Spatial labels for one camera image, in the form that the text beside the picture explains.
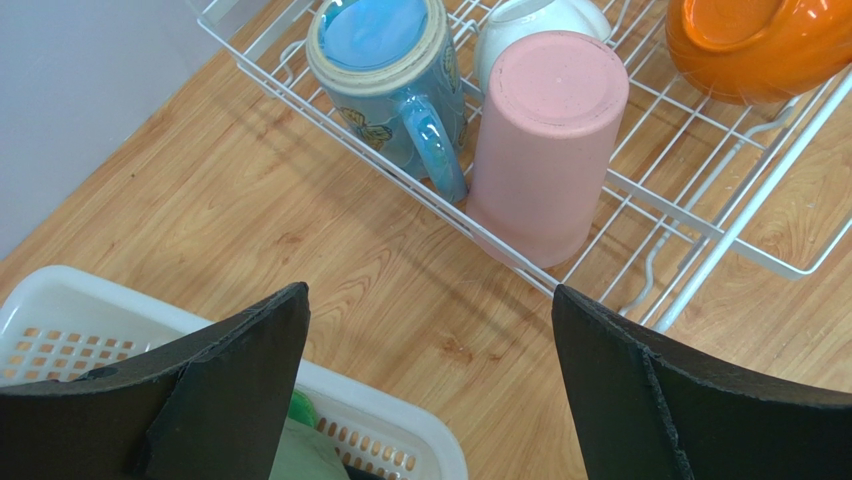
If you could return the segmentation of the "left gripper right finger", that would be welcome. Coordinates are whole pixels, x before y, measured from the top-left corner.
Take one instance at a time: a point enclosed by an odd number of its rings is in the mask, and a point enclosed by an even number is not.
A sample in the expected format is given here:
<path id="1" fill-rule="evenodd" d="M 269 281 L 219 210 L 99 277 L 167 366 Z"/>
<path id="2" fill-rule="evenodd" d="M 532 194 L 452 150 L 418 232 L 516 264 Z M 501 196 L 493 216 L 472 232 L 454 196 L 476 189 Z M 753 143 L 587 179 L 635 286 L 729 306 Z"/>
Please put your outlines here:
<path id="1" fill-rule="evenodd" d="M 847 479 L 851 397 L 721 360 L 558 286 L 552 327 L 591 479 Z"/>

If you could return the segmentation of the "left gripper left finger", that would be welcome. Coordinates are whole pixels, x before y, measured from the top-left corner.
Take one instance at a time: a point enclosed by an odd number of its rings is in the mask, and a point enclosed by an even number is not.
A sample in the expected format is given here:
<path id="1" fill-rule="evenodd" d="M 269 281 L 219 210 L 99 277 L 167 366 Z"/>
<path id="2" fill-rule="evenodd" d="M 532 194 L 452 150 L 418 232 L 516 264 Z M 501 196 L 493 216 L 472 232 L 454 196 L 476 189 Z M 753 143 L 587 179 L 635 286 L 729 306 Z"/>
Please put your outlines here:
<path id="1" fill-rule="evenodd" d="M 5 479 L 266 479 L 310 322 L 292 283 L 80 378 L 1 391 Z"/>

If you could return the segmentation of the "pink cup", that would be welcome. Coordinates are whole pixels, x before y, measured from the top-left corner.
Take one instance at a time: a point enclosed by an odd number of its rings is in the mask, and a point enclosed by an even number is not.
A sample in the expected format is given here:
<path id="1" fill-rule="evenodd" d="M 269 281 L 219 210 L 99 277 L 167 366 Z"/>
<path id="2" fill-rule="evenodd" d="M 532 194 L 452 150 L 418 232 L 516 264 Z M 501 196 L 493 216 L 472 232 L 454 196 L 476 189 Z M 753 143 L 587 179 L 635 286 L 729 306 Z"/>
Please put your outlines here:
<path id="1" fill-rule="evenodd" d="M 489 76 L 467 215 L 539 268 L 586 240 L 629 95 L 622 60 L 576 32 L 521 38 Z"/>

